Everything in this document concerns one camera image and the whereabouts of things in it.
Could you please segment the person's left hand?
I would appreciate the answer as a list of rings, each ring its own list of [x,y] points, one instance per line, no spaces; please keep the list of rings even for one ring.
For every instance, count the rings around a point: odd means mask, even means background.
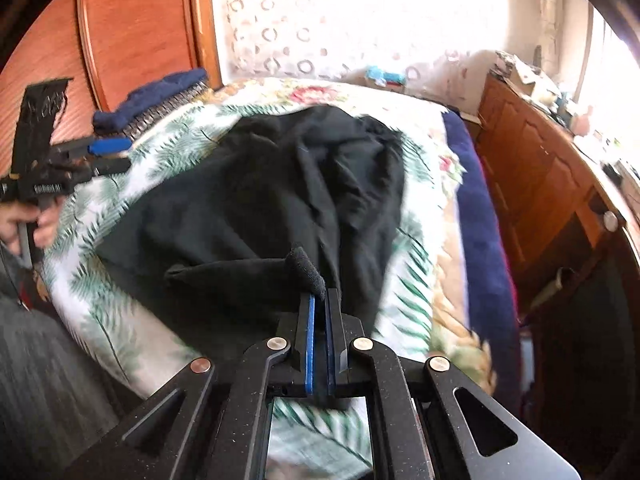
[[[0,206],[0,237],[2,244],[14,255],[21,253],[21,243],[18,239],[18,224],[20,222],[35,222],[34,243],[38,248],[49,247],[58,230],[58,218],[65,204],[64,197],[58,197],[50,207],[40,210],[35,205],[19,202],[3,203]]]

